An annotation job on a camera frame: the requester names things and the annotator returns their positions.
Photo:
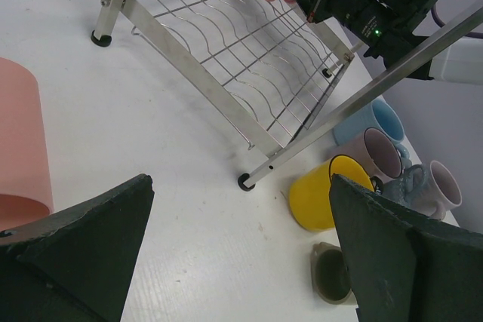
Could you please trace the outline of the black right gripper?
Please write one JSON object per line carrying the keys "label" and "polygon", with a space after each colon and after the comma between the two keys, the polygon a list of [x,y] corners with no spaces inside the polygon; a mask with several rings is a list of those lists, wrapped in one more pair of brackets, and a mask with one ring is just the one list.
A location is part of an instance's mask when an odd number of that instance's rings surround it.
{"label": "black right gripper", "polygon": [[438,0],[295,0],[309,23],[331,17],[368,46],[366,57],[396,64],[425,37],[414,30]]}

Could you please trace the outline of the tall pink cup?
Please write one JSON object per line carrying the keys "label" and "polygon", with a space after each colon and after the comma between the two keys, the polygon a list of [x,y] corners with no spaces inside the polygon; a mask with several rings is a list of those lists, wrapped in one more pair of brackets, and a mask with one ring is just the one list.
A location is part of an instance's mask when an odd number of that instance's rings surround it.
{"label": "tall pink cup", "polygon": [[54,202],[38,82],[1,59],[1,230],[42,219]]}

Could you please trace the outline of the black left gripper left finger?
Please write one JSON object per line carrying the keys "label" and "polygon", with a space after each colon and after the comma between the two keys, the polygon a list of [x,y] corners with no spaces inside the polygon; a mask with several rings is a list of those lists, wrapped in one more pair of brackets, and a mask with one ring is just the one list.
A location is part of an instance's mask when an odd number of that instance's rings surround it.
{"label": "black left gripper left finger", "polygon": [[119,321],[155,192],[140,174],[1,233],[3,321]]}

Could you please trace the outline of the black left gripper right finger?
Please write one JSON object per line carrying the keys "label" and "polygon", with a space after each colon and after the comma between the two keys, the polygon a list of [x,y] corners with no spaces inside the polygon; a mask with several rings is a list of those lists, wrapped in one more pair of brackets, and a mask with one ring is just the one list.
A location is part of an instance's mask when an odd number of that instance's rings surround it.
{"label": "black left gripper right finger", "polygon": [[482,236],[334,175],[330,203],[360,321],[480,321]]}

